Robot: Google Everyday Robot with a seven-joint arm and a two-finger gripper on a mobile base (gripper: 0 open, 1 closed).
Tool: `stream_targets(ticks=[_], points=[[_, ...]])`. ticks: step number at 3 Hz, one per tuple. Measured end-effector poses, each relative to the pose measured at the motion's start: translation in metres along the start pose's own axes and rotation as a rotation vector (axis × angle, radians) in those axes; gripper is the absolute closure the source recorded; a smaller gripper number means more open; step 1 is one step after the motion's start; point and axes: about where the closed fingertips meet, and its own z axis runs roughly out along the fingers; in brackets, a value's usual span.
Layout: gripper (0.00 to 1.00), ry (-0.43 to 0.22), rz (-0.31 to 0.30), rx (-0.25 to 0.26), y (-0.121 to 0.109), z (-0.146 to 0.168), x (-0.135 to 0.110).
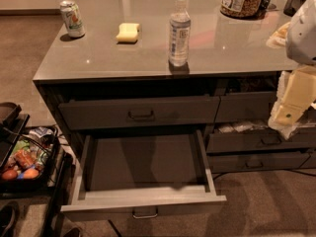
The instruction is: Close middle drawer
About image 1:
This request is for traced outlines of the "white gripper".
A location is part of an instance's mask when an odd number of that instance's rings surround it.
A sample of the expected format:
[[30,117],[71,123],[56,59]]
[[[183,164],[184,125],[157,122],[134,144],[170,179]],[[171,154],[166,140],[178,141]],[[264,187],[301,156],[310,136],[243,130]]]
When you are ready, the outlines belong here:
[[276,101],[268,125],[282,130],[293,127],[316,100],[316,67],[299,65],[278,78]]

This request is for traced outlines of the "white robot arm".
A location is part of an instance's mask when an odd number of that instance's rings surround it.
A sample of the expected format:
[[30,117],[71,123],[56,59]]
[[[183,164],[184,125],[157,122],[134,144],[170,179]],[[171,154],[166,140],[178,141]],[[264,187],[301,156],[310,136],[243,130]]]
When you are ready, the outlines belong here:
[[293,128],[316,100],[316,0],[306,0],[287,24],[286,55],[298,63],[278,79],[276,102],[268,121],[270,128]]

